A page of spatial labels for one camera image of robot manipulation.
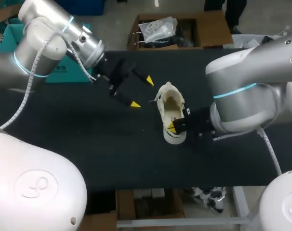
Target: metal table frame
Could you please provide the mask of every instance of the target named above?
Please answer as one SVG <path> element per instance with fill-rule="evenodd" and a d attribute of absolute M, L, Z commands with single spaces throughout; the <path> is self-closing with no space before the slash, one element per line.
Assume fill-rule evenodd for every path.
<path fill-rule="evenodd" d="M 240 231 L 249 231 L 251 221 L 256 225 L 258 206 L 254 212 L 249 208 L 243 187 L 233 187 L 233 198 L 238 217 L 234 218 L 176 218 L 176 219 L 143 219 L 117 221 L 117 228 L 159 227 L 159 226 L 201 226 L 201 225 L 240 225 Z"/>

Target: shoe upper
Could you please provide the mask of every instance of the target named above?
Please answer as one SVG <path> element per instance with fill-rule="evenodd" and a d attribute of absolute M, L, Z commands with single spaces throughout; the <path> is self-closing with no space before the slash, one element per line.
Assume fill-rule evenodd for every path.
<path fill-rule="evenodd" d="M 185 100 L 182 94 L 180 93 L 180 91 L 175 86 L 173 86 L 170 82 L 167 82 L 165 85 L 163 85 L 159 89 L 155 97 L 155 101 L 157 101 L 158 109 L 161 115 L 164 128 L 167 128 L 173 120 L 179 119 L 179 118 L 174 118 L 174 119 L 172 118 L 171 121 L 167 120 L 165 113 L 166 113 L 167 103 L 169 101 L 171 101 L 174 104 L 173 110 L 179 111 L 180 118 L 184 117 L 182 110 L 185 107 L 184 106 Z"/>

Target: teal box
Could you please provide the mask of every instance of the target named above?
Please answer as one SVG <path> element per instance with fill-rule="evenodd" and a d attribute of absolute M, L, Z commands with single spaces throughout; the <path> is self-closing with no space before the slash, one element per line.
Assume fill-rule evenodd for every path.
<path fill-rule="evenodd" d="M 0 22 L 0 33 L 4 33 L 8 24 L 23 24 L 18 18 L 10 18 L 7 21 Z"/>
<path fill-rule="evenodd" d="M 23 24 L 7 25 L 0 43 L 1 52 L 13 52 L 23 38 Z M 47 83 L 76 83 L 89 82 L 80 66 L 68 56 L 65 56 L 46 79 Z"/>
<path fill-rule="evenodd" d="M 2 0 L 0 1 L 0 8 L 10 6 L 13 4 L 23 4 L 25 0 Z"/>

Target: robotic arm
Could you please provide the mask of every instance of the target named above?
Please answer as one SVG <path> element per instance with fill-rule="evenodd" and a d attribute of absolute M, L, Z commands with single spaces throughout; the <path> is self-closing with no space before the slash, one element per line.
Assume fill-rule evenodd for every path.
<path fill-rule="evenodd" d="M 214 102 L 173 122 L 176 131 L 246 132 L 292 115 L 292 35 L 212 61 Z"/>
<path fill-rule="evenodd" d="M 127 106 L 139 107 L 117 91 L 129 75 L 133 74 L 146 84 L 153 85 L 149 75 L 139 73 L 125 60 L 120 60 L 113 68 L 105 55 L 103 42 L 53 0 L 26 0 L 20 9 L 19 19 L 25 24 L 24 37 L 13 54 L 0 52 L 0 88 L 25 90 L 32 66 L 36 63 L 32 83 L 32 89 L 35 89 L 65 55 L 78 62 L 92 82 L 99 77 L 108 81 L 110 95 Z M 40 58 L 35 60 L 45 43 Z M 96 77 L 86 72 L 90 68 L 95 68 Z"/>

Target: person's leg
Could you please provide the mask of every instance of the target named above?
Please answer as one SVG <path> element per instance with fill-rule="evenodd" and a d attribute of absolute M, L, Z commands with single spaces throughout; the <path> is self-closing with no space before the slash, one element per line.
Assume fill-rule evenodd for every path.
<path fill-rule="evenodd" d="M 227 0 L 225 18 L 230 29 L 239 24 L 239 18 L 247 5 L 247 0 Z"/>
<path fill-rule="evenodd" d="M 225 0 L 205 0 L 204 11 L 220 11 Z"/>

